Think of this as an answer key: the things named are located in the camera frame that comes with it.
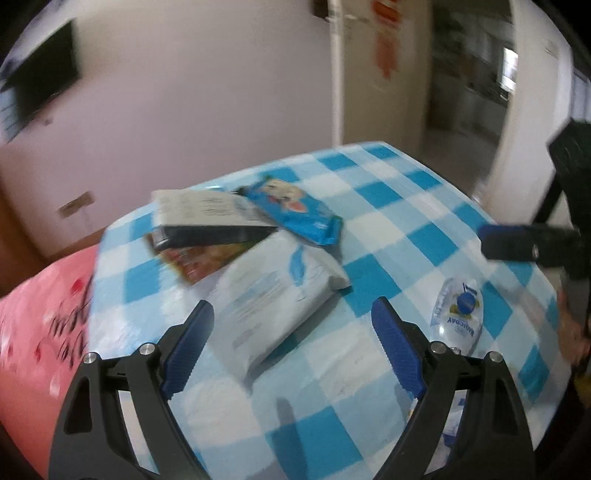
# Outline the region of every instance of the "checkered tablecloth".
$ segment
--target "checkered tablecloth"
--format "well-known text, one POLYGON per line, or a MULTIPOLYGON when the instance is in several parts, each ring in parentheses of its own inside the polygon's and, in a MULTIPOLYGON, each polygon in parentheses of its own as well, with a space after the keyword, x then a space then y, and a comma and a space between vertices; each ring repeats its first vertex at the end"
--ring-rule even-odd
MULTIPOLYGON (((484 328, 474 356, 503 354, 537 445, 570 374, 557 347, 555 294, 536 267, 484 259, 475 234, 489 221, 482 210, 382 143, 298 155, 196 188, 231 190, 261 174, 295 183, 343 217, 340 253, 352 289, 296 330, 251 390, 206 346, 170 406, 213 479, 371 479, 400 436, 411 399, 373 332, 370 306, 389 298, 403 320, 429 336, 441 285, 458 274, 482 285, 484 328)), ((152 210, 147 205, 116 221, 100 245, 89 349, 104 358, 157 341, 198 301, 145 247, 152 210)), ((128 420, 134 447, 149 464, 134 425, 128 420)))

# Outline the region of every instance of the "red door decoration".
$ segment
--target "red door decoration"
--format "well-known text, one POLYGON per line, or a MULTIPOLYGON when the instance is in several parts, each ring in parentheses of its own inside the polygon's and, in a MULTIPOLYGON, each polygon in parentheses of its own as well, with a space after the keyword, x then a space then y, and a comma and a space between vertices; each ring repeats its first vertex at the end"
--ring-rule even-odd
POLYGON ((397 0, 373 0, 372 11, 376 20, 375 62, 385 79, 391 78, 398 70, 398 40, 396 30, 400 25, 401 14, 397 0))

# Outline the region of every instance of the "silver bolt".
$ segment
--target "silver bolt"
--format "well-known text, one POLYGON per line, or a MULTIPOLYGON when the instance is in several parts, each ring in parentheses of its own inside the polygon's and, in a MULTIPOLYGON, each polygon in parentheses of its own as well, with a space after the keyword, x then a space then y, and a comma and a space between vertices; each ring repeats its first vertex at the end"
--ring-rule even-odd
POLYGON ((149 355, 151 353, 154 353, 154 350, 156 350, 156 346, 153 343, 145 343, 141 347, 139 347, 139 352, 142 355, 149 355))
POLYGON ((445 346, 445 343, 441 343, 441 342, 433 342, 431 344, 431 351, 433 353, 438 353, 439 355, 445 353, 445 351, 447 350, 447 347, 445 346))
POLYGON ((88 352, 84 354, 84 356, 82 357, 82 361, 86 364, 93 364, 96 362, 97 357, 98 355, 96 353, 88 352))
POLYGON ((500 364, 503 361, 503 356, 499 352, 488 352, 488 356, 491 357, 491 360, 497 364, 500 364))

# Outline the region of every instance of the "floor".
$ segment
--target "floor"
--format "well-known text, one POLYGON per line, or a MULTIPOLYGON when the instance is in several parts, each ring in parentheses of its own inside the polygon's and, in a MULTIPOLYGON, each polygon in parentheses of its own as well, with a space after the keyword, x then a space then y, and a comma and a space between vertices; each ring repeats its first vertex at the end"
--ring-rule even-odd
POLYGON ((417 159, 469 197, 478 197, 495 153, 496 142, 486 135, 427 128, 417 159))

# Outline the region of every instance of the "human hand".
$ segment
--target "human hand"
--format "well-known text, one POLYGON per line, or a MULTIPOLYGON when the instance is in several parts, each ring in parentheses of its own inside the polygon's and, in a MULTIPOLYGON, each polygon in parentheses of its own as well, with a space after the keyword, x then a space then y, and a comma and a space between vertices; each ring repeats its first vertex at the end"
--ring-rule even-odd
POLYGON ((583 326, 574 321, 563 290, 558 293, 558 312, 558 347, 562 357, 576 366, 591 351, 591 340, 583 336, 583 326))

